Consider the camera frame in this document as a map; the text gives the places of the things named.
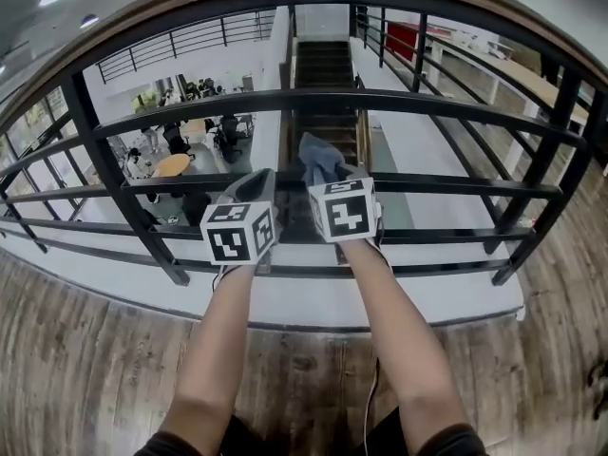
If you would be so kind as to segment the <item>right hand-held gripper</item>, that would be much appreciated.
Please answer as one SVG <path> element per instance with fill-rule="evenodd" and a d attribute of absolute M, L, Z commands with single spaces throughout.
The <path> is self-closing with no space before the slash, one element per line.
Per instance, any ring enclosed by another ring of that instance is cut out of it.
<path fill-rule="evenodd" d="M 337 166 L 339 182 L 308 188 L 314 225 L 329 243 L 374 238 L 382 216 L 374 181 L 367 171 L 350 164 Z"/>

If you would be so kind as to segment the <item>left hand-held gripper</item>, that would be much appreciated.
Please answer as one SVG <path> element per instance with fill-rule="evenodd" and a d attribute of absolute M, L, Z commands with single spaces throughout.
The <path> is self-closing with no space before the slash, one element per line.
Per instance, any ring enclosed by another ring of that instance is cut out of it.
<path fill-rule="evenodd" d="M 276 171 L 264 168 L 233 182 L 209 205 L 199 224 L 209 262 L 222 275 L 241 266 L 268 273 L 278 239 L 274 200 Z"/>

